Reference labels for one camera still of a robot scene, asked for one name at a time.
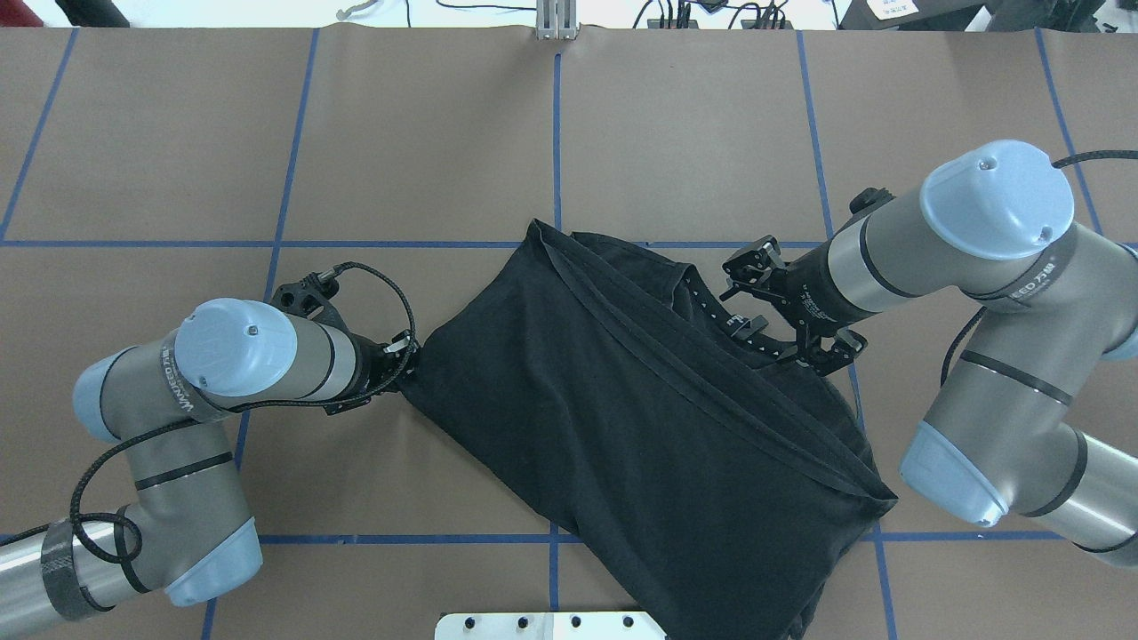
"black t-shirt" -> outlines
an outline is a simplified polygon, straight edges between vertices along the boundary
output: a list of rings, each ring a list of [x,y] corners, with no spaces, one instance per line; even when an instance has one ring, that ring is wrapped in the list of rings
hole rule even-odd
[[[728,318],[691,264],[535,221],[399,387],[674,640],[801,638],[897,497],[834,388]]]

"blue tape grid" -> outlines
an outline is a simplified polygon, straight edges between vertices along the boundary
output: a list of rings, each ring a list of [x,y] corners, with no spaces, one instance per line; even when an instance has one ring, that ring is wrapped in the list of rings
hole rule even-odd
[[[806,117],[810,124],[810,141],[814,145],[814,166],[818,174],[818,197],[822,199],[822,219],[826,228],[826,237],[834,236],[834,223],[830,215],[830,199],[826,196],[826,174],[822,164],[822,143],[818,140],[818,123],[814,110],[814,92],[810,90],[810,72],[806,56],[806,38],[802,32],[795,32],[798,40],[798,61],[802,71],[802,93],[806,97]],[[861,409],[861,387],[857,380],[857,370],[853,364],[849,367],[850,384],[853,386],[853,401],[857,408],[858,428],[865,432],[865,416]],[[893,614],[893,593],[889,585],[889,565],[885,560],[885,544],[881,539],[881,525],[874,523],[873,532],[868,536],[873,542],[874,555],[877,559],[877,582],[881,588],[881,602],[885,616],[885,632],[889,640],[898,640],[897,617]]]
[[[316,47],[320,31],[313,30],[308,50],[308,60],[305,69],[304,84],[300,92],[300,101],[297,108],[296,125],[294,129],[292,148],[289,155],[289,164],[284,177],[284,188],[281,197],[281,207],[277,222],[275,236],[272,240],[11,240],[6,235],[15,214],[19,195],[24,182],[34,161],[35,150],[42,137],[51,113],[59,87],[64,79],[68,60],[74,50],[80,30],[72,30],[67,44],[56,72],[51,89],[44,100],[43,109],[36,123],[32,139],[28,142],[24,162],[19,174],[13,187],[11,196],[5,210],[3,219],[0,221],[0,247],[10,248],[269,248],[272,249],[269,264],[269,274],[265,282],[264,296],[267,298],[272,293],[272,285],[275,280],[277,265],[282,248],[493,248],[513,249],[518,241],[463,241],[463,240],[284,240],[284,224],[288,216],[289,198],[291,196],[292,180],[296,173],[296,162],[299,155],[302,132],[304,128],[304,114],[308,99],[308,91],[312,82],[313,67],[316,56]],[[818,195],[820,200],[823,223],[826,236],[833,236],[833,220],[830,211],[830,203],[826,191],[825,171],[823,166],[822,147],[818,136],[817,117],[814,108],[814,97],[810,88],[806,42],[803,34],[798,32],[798,54],[800,71],[802,75],[802,91],[807,107],[807,118],[810,130],[810,140],[814,150],[815,171],[818,182]],[[1058,92],[1052,74],[1050,63],[1047,56],[1047,48],[1042,32],[1036,30],[1036,42],[1039,49],[1040,61],[1044,67],[1047,88],[1055,108],[1055,115],[1070,154],[1075,153],[1074,142],[1067,129],[1066,118],[1059,101]],[[561,54],[556,54],[553,60],[553,222],[558,229],[562,225],[561,218]],[[1090,213],[1095,230],[1102,232],[1102,225],[1090,189],[1087,186],[1082,170],[1074,166],[1075,175],[1082,191],[1083,199]],[[645,247],[652,248],[739,248],[747,243],[740,241],[640,241]],[[814,248],[820,243],[817,241],[786,241],[783,246],[789,248]],[[1138,246],[1138,243],[1127,243],[1128,246]],[[858,412],[858,425],[865,429],[864,417],[861,415],[860,387],[857,379],[856,367],[850,367],[850,380],[853,386],[855,402]],[[240,466],[245,442],[248,435],[248,413],[242,416],[238,433],[236,448],[236,461]],[[10,534],[0,534],[0,540]],[[1046,531],[989,531],[989,532],[884,532],[880,525],[875,525],[871,533],[863,538],[864,542],[874,545],[880,577],[880,588],[884,606],[887,629],[890,640],[897,640],[897,624],[893,615],[893,604],[889,584],[889,568],[885,558],[885,543],[909,543],[909,542],[983,542],[983,541],[1062,541],[1063,539],[1052,532]],[[271,545],[303,545],[303,544],[545,544],[550,549],[550,608],[559,609],[559,547],[561,544],[579,544],[582,541],[569,534],[560,533],[556,525],[550,524],[547,534],[423,534],[423,535],[352,535],[352,534],[325,534],[325,535],[262,535],[261,542]],[[208,640],[213,629],[213,621],[216,616],[217,601],[211,600],[206,607],[205,618],[201,627],[201,639]]]
[[[56,101],[56,93],[59,92],[59,84],[63,83],[64,72],[67,71],[67,61],[71,60],[72,50],[75,49],[75,40],[79,38],[79,30],[73,28],[67,38],[67,46],[64,47],[63,58],[59,60],[59,68],[56,69],[56,77],[51,81],[51,90],[48,91],[48,99],[43,101],[43,109],[40,112],[40,120],[35,123],[35,131],[32,132],[32,140],[27,143],[27,153],[24,154],[24,164],[19,167],[16,177],[16,184],[11,189],[11,197],[8,198],[8,207],[5,208],[3,220],[0,221],[0,240],[8,233],[8,224],[16,213],[16,203],[19,202],[19,192],[24,189],[24,180],[27,179],[27,171],[32,169],[32,159],[35,157],[35,147],[40,143],[40,136],[43,134],[43,126],[48,123],[48,115],[51,114],[51,105]]]

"white metal bracket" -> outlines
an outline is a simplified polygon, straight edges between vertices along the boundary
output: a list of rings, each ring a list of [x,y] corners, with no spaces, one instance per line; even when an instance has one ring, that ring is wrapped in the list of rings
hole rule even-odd
[[[666,640],[644,612],[450,614],[435,640]]]
[[[577,0],[537,0],[537,39],[577,38]]]

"light blue joint cap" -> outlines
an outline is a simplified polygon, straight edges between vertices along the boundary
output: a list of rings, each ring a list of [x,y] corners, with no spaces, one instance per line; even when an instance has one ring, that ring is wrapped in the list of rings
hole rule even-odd
[[[261,543],[253,518],[230,534],[190,571],[166,588],[176,607],[212,600],[248,582],[261,568]]]
[[[1074,195],[1047,154],[1019,140],[996,140],[933,170],[921,186],[921,213],[964,253],[1017,260],[1066,232]]]
[[[1138,259],[1138,252],[1136,252],[1135,249],[1125,245],[1119,245],[1119,246],[1130,252],[1130,254],[1133,255],[1135,259]],[[1135,356],[1138,356],[1138,327],[1136,327],[1133,333],[1130,334],[1130,337],[1122,340],[1122,344],[1104,353],[1102,360],[1108,360],[1108,361],[1130,360],[1131,358]]]
[[[72,391],[72,409],[75,417],[86,427],[86,433],[102,442],[118,444],[121,441],[115,437],[102,421],[102,383],[107,379],[107,372],[118,360],[118,356],[134,347],[126,347],[114,355],[91,364],[75,380],[75,388]]]
[[[959,449],[929,422],[901,459],[901,479],[949,514],[982,527],[1007,515],[1007,501]]]
[[[296,359],[296,329],[281,311],[251,300],[205,302],[182,321],[174,361],[195,387],[225,397],[261,393]]]

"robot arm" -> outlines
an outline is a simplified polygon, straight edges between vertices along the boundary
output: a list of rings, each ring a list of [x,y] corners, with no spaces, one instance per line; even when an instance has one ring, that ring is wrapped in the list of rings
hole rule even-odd
[[[163,339],[82,374],[75,412],[117,445],[112,451],[125,451],[139,499],[117,515],[133,526],[80,523],[73,497],[72,518],[0,547],[0,637],[82,620],[154,589],[189,606],[253,577],[257,532],[221,420],[266,404],[329,413],[362,405],[415,351],[410,307],[411,329],[394,344],[348,331],[328,301],[348,264],[282,286],[272,305],[206,302]]]
[[[967,522],[1015,511],[1138,567],[1138,460],[1062,422],[1100,358],[1138,355],[1138,255],[1074,223],[1066,179],[1024,142],[986,145],[913,192],[869,190],[853,208],[793,263],[780,266],[769,238],[733,256],[724,297],[774,302],[799,336],[783,358],[828,374],[865,346],[847,326],[958,287],[988,313],[921,421],[902,478]]]

